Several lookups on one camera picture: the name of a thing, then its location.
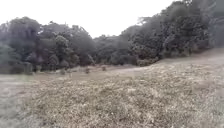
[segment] dry grass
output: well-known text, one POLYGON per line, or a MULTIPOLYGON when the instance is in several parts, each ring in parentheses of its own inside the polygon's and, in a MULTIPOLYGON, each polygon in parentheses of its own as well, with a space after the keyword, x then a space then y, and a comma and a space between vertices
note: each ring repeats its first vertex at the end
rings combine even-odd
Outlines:
POLYGON ((43 127, 222 127, 223 60, 212 56, 70 77, 37 75, 27 106, 43 127))

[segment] bush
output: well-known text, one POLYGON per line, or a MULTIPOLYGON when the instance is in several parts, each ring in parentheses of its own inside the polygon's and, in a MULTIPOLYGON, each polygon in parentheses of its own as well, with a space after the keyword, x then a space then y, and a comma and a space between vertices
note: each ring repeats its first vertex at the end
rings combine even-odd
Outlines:
POLYGON ((85 73, 86 73, 86 74, 89 74, 89 73, 90 73, 90 68, 89 68, 89 67, 86 67, 86 68, 85 68, 85 73))
POLYGON ((149 66, 155 62, 157 62, 159 59, 158 57, 154 58, 154 59, 144 59, 144 60, 138 60, 137 61, 137 65, 144 67, 144 66, 149 66))

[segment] tree canopy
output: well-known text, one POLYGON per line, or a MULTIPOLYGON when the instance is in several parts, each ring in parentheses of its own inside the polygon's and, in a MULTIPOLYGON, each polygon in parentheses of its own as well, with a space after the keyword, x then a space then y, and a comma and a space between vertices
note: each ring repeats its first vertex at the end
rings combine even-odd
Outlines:
POLYGON ((139 18, 118 36, 95 39, 81 26, 41 25, 28 17, 0 25, 0 73, 19 73, 24 63, 33 70, 91 64, 154 63, 189 56, 222 45, 222 0, 175 1, 152 17, 139 18))

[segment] grass field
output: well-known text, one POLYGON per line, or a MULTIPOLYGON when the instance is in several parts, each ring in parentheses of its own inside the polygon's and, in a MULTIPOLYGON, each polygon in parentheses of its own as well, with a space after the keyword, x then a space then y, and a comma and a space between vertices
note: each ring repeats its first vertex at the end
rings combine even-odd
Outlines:
POLYGON ((222 128, 222 51, 167 59, 148 67, 92 70, 90 74, 2 76, 0 126, 222 128))

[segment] sky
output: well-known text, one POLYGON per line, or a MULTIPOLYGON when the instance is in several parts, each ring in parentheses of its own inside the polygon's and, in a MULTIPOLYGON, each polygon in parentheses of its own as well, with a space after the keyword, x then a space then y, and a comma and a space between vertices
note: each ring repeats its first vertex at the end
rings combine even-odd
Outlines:
POLYGON ((28 16, 41 24, 80 25, 92 37, 119 35, 174 0, 0 0, 0 23, 28 16))

